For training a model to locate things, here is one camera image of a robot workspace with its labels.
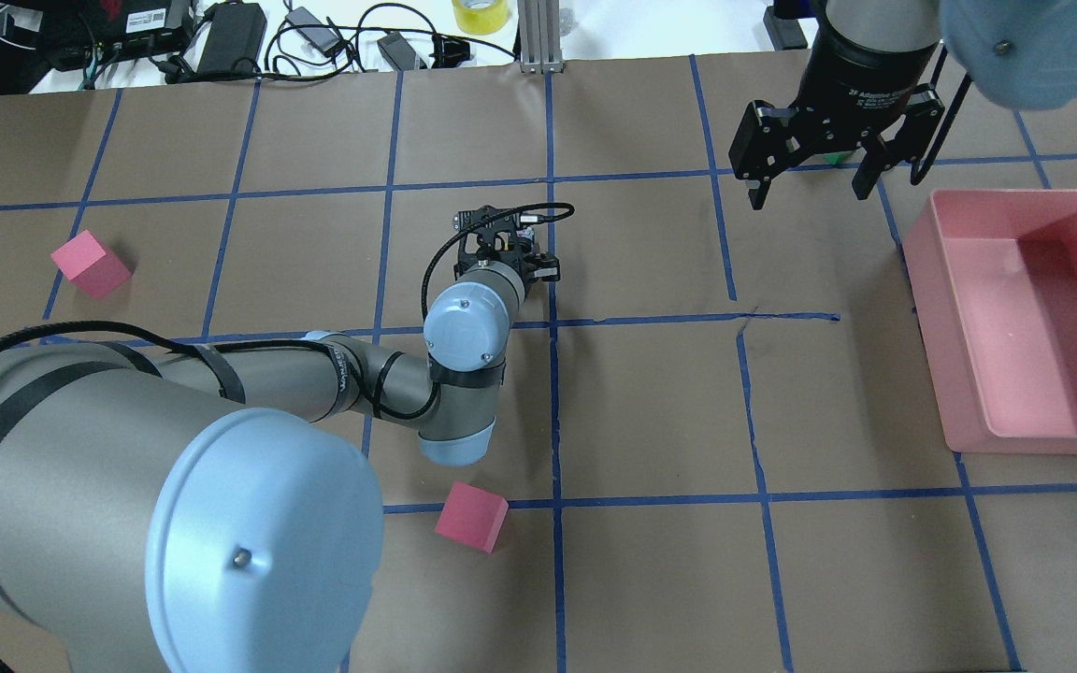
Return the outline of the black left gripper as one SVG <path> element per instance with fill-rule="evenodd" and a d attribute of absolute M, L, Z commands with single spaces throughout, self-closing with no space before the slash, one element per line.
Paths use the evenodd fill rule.
<path fill-rule="evenodd" d="M 561 216 L 551 210 L 560 204 L 529 204 L 519 208 L 482 206 L 460 210 L 452 218 L 457 234 L 453 276 L 460 279 L 475 265 L 501 263 L 520 276 L 524 285 L 557 282 L 563 277 L 560 261 L 538 246 L 534 227 L 553 224 Z"/>

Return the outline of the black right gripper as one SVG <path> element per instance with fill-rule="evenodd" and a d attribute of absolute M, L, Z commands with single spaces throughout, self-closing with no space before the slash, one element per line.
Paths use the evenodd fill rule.
<path fill-rule="evenodd" d="M 859 201 L 889 169 L 919 166 L 945 120 L 935 85 L 922 81 L 936 48 L 868 50 L 820 33 L 794 101 L 752 101 L 737 127 L 729 163 L 747 186 L 751 208 L 764 208 L 777 176 L 830 150 L 863 150 L 852 179 Z"/>

